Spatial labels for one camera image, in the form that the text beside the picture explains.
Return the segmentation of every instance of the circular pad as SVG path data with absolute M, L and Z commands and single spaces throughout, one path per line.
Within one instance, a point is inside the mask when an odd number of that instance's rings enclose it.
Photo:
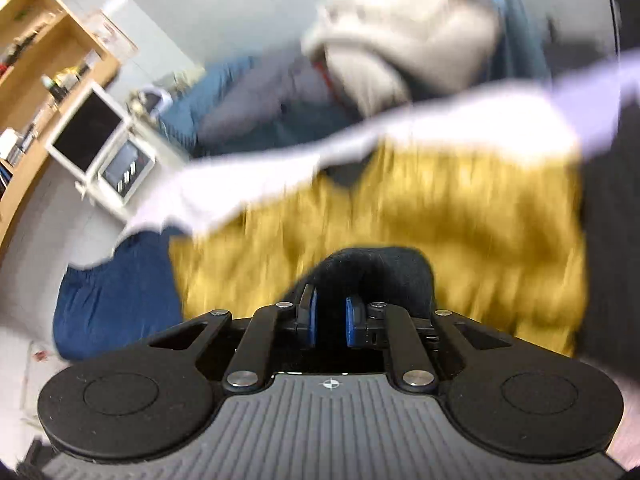
M 578 390 L 564 377 L 525 373 L 504 381 L 502 396 L 522 412 L 553 415 L 572 407 Z
M 38 415 L 53 446 L 92 460 L 140 460 L 175 449 L 206 425 L 209 381 L 184 352 L 132 346 L 53 377 Z
M 533 346 L 477 356 L 452 380 L 446 399 L 469 438 L 532 461 L 570 460 L 609 445 L 623 404 L 605 374 Z
M 96 379 L 84 391 L 84 402 L 103 415 L 129 415 L 150 406 L 158 386 L 137 374 L 113 374 Z

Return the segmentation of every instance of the wooden desk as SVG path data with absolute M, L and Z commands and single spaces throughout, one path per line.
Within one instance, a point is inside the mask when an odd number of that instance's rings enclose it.
M 20 132 L 28 126 L 48 96 L 40 83 L 42 74 L 53 77 L 64 68 L 78 64 L 91 50 L 96 51 L 100 61 L 85 74 L 20 163 L 12 169 L 14 176 L 0 199 L 0 261 L 24 206 L 49 163 L 44 144 L 61 114 L 89 80 L 105 86 L 120 68 L 120 62 L 82 26 L 61 0 L 7 0 L 0 7 L 0 48 L 28 30 L 43 12 L 55 12 L 56 17 L 0 78 L 0 132 L 8 127 Z

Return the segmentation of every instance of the yellow cloth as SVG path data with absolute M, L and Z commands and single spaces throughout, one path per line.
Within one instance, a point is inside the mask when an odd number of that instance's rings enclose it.
M 205 238 L 173 238 L 169 252 L 191 319 L 249 317 L 343 248 L 414 247 L 441 307 L 569 354 L 586 301 L 578 202 L 577 175 L 560 164 L 384 146 L 351 191 L 319 175 Z

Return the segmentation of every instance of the ribbed gray surface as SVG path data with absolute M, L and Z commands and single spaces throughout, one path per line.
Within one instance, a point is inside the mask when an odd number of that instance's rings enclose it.
M 214 423 L 179 452 L 103 465 L 61 455 L 53 480 L 614 479 L 604 455 L 561 465 L 494 456 L 452 427 L 431 397 L 393 389 L 384 375 L 278 375 L 272 386 L 227 400 Z

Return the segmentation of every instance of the bottle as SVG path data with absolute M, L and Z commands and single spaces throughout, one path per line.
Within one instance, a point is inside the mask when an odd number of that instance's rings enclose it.
M 72 68 L 67 68 L 62 72 L 56 74 L 56 77 L 53 79 L 55 83 L 62 89 L 67 90 L 68 92 L 80 81 L 78 77 L 78 72 L 76 72 Z
M 78 78 L 81 78 L 84 74 L 89 72 L 89 70 L 91 70 L 91 67 L 84 61 L 81 61 L 80 65 L 78 65 Z
M 53 98 L 57 103 L 61 102 L 62 99 L 64 99 L 68 94 L 67 90 L 65 90 L 64 88 L 60 88 L 60 86 L 58 86 L 56 82 L 53 81 L 53 79 L 49 76 L 43 75 L 40 80 L 42 81 L 44 88 L 46 88 L 49 93 L 53 95 Z

